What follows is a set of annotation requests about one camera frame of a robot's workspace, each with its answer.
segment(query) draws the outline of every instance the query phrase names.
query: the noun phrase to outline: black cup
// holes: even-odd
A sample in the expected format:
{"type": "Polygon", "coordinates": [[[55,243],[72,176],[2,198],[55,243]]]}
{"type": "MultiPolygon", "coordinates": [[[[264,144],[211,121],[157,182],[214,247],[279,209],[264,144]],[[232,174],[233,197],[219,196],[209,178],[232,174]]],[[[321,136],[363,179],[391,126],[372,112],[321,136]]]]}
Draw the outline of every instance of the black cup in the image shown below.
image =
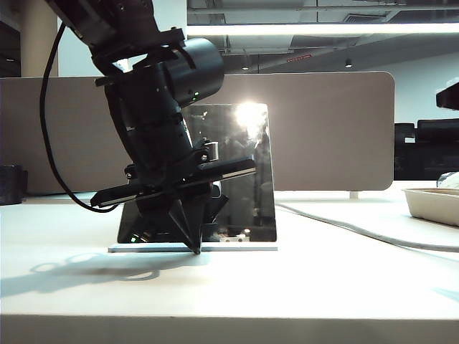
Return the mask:
{"type": "Polygon", "coordinates": [[[0,166],[0,206],[22,203],[26,189],[27,172],[22,166],[0,166]]]}

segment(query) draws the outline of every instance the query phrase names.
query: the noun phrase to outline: white tray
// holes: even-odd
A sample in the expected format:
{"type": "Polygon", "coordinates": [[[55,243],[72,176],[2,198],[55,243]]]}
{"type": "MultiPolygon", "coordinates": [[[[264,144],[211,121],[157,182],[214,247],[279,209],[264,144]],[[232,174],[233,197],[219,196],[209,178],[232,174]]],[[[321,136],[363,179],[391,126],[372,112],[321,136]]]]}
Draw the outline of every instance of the white tray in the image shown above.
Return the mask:
{"type": "Polygon", "coordinates": [[[404,192],[412,216],[459,226],[459,190],[454,188],[409,188],[404,192]]]}

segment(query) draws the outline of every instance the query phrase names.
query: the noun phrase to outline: white cable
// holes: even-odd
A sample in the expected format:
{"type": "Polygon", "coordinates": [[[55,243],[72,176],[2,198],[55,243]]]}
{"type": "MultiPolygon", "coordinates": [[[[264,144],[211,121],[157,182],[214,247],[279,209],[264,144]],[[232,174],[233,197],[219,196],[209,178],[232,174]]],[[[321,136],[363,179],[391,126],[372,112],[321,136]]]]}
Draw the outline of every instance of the white cable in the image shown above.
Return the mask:
{"type": "Polygon", "coordinates": [[[409,242],[406,240],[401,240],[401,239],[395,239],[391,238],[390,236],[385,236],[381,235],[378,233],[374,233],[372,231],[368,231],[366,229],[363,229],[361,227],[358,227],[354,224],[348,224],[347,222],[342,222],[342,221],[337,221],[337,220],[332,220],[332,219],[327,219],[325,217],[321,216],[316,216],[313,214],[305,213],[303,211],[297,210],[295,208],[292,208],[290,206],[286,206],[285,204],[280,204],[276,203],[276,206],[280,206],[284,209],[287,209],[289,211],[292,211],[296,215],[308,217],[309,219],[324,222],[326,224],[331,224],[333,226],[341,227],[344,229],[347,229],[349,231],[352,231],[354,233],[364,235],[366,237],[372,238],[379,240],[381,242],[386,242],[391,245],[395,246],[401,246],[401,247],[411,247],[413,249],[426,249],[429,251],[441,251],[441,252],[455,252],[459,253],[459,247],[458,246],[446,246],[446,245],[435,245],[435,244],[423,244],[419,242],[409,242]]]}

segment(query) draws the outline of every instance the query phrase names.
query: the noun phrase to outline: black object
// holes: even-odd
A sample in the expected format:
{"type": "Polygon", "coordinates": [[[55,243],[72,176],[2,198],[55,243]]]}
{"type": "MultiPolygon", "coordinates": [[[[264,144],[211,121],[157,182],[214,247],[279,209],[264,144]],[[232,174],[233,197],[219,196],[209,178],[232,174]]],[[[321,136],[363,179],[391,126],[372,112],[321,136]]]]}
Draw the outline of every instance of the black object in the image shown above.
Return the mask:
{"type": "MultiPolygon", "coordinates": [[[[151,1],[47,2],[90,48],[94,65],[105,75],[96,85],[105,87],[115,129],[133,161],[125,169],[129,185],[99,191],[91,204],[135,199],[148,223],[171,231],[200,253],[205,209],[212,202],[211,183],[255,172],[250,158],[212,161],[210,141],[191,144],[181,114],[181,107],[221,87],[223,61],[218,49],[206,39],[185,41],[181,29],[160,32],[151,1]],[[141,54],[146,58],[130,72],[113,64],[141,54]]],[[[137,235],[148,242],[157,232],[147,229],[137,235]]],[[[118,240],[125,242],[128,237],[118,240]]],[[[130,240],[137,242],[136,236],[130,240]]]]}
{"type": "Polygon", "coordinates": [[[459,118],[418,120],[417,142],[459,142],[459,118]]]}
{"type": "Polygon", "coordinates": [[[404,142],[414,124],[400,127],[395,126],[395,180],[436,181],[444,173],[459,171],[459,119],[418,120],[414,143],[404,142]]]}
{"type": "Polygon", "coordinates": [[[20,204],[27,190],[27,171],[22,166],[0,166],[0,206],[20,204]]]}
{"type": "MultiPolygon", "coordinates": [[[[239,105],[192,105],[182,112],[191,137],[204,136],[219,141],[219,158],[226,162],[225,166],[233,158],[253,156],[257,171],[244,178],[226,178],[213,185],[211,199],[202,217],[202,242],[276,240],[268,119],[266,116],[264,123],[252,123],[251,134],[248,135],[248,126],[238,122],[238,109],[239,105]]],[[[126,173],[132,173],[132,170],[129,168],[126,173]]],[[[129,197],[128,189],[135,188],[134,185],[129,184],[124,195],[108,195],[107,199],[123,198],[126,195],[129,197]]],[[[103,195],[99,196],[98,201],[103,201],[103,195]]],[[[157,226],[154,220],[148,221],[145,216],[141,216],[135,202],[127,202],[123,207],[118,242],[143,240],[180,241],[167,227],[157,226]]]]}
{"type": "Polygon", "coordinates": [[[459,83],[437,93],[437,106],[439,108],[459,110],[459,83]]]}
{"type": "Polygon", "coordinates": [[[405,143],[405,138],[415,138],[416,130],[414,123],[395,123],[395,144],[405,143]]]}

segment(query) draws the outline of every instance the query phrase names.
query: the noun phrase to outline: table surface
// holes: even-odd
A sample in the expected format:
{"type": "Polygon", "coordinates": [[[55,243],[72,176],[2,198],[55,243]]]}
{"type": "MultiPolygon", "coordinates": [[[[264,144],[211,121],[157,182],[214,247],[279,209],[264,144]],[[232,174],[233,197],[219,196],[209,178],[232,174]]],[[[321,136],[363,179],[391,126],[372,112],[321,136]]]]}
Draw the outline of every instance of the table surface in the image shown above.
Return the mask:
{"type": "MultiPolygon", "coordinates": [[[[344,192],[275,197],[399,239],[459,246],[458,227],[410,216],[401,187],[431,185],[394,183],[356,200],[344,192]]],[[[437,328],[444,343],[459,340],[459,254],[392,246],[281,207],[276,252],[109,254],[120,216],[121,208],[95,214],[56,198],[1,208],[3,339],[13,335],[7,325],[17,330],[14,321],[65,316],[428,320],[452,326],[437,328]]]]}

